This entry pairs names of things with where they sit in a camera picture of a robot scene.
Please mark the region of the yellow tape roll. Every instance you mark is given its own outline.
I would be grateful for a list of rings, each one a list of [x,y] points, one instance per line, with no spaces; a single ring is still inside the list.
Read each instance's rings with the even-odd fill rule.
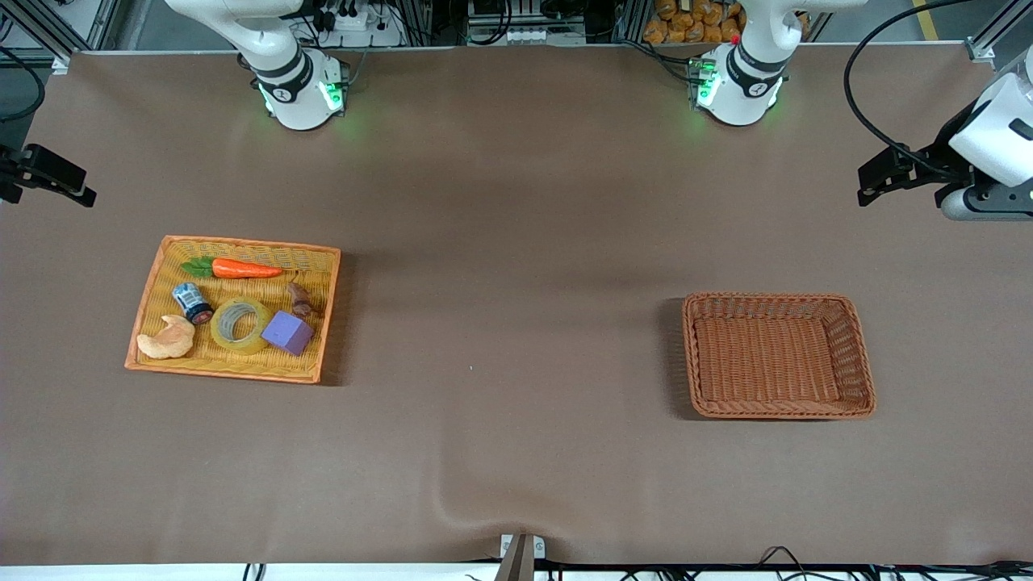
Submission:
[[[240,295],[216,309],[211,339],[222,349],[251,356],[267,348],[262,333],[272,319],[273,312],[262,302]]]

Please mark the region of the small blue jar black lid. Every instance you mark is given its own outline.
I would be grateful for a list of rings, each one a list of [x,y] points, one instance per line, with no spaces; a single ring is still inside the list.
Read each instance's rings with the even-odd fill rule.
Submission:
[[[202,290],[195,283],[185,281],[171,290],[171,297],[183,310],[185,319],[199,326],[209,322],[214,315],[214,309],[204,298]]]

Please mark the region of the toy croissant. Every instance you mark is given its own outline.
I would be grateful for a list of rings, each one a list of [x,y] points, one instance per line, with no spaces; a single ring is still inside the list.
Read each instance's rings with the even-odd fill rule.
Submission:
[[[160,317],[165,327],[153,335],[136,336],[136,346],[151,359],[178,359],[193,349],[195,326],[184,316]]]

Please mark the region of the brown wicker basket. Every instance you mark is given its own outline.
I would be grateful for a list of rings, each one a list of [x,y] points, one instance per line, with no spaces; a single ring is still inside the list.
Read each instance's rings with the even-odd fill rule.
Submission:
[[[853,302],[837,294],[694,293],[682,308],[695,412],[726,420],[849,420],[876,409]]]

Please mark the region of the orange toy carrot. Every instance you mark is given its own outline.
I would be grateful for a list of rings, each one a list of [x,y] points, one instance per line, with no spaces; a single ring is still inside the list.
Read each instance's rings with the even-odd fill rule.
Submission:
[[[245,278],[276,278],[283,274],[283,269],[256,262],[237,261],[225,257],[193,257],[182,262],[181,269],[195,278],[245,279]]]

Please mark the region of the bag of orange buns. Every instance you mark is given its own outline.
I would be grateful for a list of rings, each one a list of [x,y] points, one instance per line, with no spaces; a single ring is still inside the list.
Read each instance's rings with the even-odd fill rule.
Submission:
[[[726,0],[652,0],[643,28],[646,44],[730,43],[741,36],[747,13],[740,2]]]

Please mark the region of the yellow wicker tray orange rim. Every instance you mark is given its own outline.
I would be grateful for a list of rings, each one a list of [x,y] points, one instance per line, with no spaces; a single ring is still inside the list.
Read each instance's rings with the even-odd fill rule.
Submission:
[[[278,267],[282,274],[273,278],[197,278],[183,269],[186,262],[216,257]],[[320,383],[328,345],[333,302],[338,290],[342,253],[338,248],[302,243],[257,241],[226,236],[176,236],[161,240],[133,324],[132,339],[125,359],[127,369],[178,373],[210,378],[242,378],[272,383]],[[193,281],[213,307],[236,299],[261,303],[270,314],[291,309],[291,296],[286,290],[295,281],[309,290],[315,313],[305,316],[313,328],[313,338],[300,350],[290,354],[268,345],[261,349],[230,349],[219,345],[209,331],[210,324],[200,324],[191,350],[173,359],[154,359],[140,351],[137,336],[154,335],[165,327],[163,316],[183,313],[174,302],[173,289],[182,282]]]

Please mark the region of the brown toy root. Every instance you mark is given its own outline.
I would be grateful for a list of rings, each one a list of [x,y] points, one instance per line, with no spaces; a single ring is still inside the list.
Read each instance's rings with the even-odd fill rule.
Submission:
[[[314,301],[312,284],[299,271],[292,273],[287,281],[286,290],[291,299],[291,313],[299,319],[324,314],[324,310]]]

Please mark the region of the purple foam cube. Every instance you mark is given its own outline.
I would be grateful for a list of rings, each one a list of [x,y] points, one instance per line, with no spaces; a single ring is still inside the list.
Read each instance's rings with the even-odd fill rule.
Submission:
[[[261,331],[269,345],[294,357],[302,357],[314,336],[310,324],[286,311],[276,311]]]

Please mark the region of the white power strip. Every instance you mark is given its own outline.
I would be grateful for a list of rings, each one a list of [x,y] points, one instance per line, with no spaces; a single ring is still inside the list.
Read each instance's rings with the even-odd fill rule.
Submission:
[[[315,41],[324,48],[409,45],[401,14],[374,0],[312,0],[309,18]]]

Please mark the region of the aluminium frame post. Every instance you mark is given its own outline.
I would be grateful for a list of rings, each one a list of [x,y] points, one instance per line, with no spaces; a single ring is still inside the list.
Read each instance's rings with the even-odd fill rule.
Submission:
[[[0,69],[15,60],[66,69],[71,56],[109,44],[119,12],[132,0],[0,0]]]
[[[995,67],[1025,55],[1033,47],[1033,0],[1003,0],[985,25],[967,37],[965,47],[971,62]]]

